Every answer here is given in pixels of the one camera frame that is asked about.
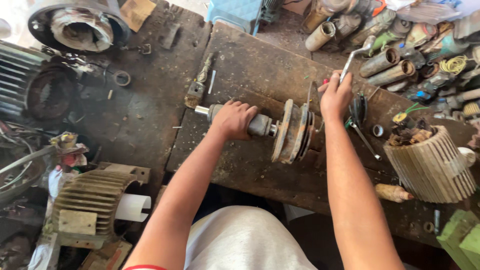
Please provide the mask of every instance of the socket wrench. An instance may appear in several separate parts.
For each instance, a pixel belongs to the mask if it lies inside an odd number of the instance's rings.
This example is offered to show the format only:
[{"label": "socket wrench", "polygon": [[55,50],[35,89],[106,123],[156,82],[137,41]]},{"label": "socket wrench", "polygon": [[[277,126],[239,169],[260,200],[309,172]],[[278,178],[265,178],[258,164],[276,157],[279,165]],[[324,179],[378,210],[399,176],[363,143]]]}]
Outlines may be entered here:
[{"label": "socket wrench", "polygon": [[373,156],[375,157],[375,159],[377,159],[378,161],[381,161],[382,160],[382,157],[380,157],[379,155],[377,155],[375,153],[375,151],[373,150],[372,146],[368,143],[367,139],[365,138],[365,136],[362,134],[362,132],[360,131],[359,127],[357,127],[357,125],[354,123],[354,122],[350,122],[350,126],[353,127],[353,129],[355,129],[355,131],[358,133],[358,135],[360,136],[360,138],[363,140],[363,142],[367,145],[368,149],[370,150],[370,152],[372,152]]}]

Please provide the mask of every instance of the white plastic tube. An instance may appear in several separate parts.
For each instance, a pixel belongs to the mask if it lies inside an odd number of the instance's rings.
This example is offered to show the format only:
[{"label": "white plastic tube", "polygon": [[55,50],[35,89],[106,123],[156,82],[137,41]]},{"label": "white plastic tube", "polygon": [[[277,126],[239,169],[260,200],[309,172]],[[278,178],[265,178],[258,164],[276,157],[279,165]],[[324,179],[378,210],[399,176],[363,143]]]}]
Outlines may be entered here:
[{"label": "white plastic tube", "polygon": [[123,194],[115,218],[118,220],[143,222],[148,214],[142,213],[142,209],[150,209],[152,199],[149,196]]}]

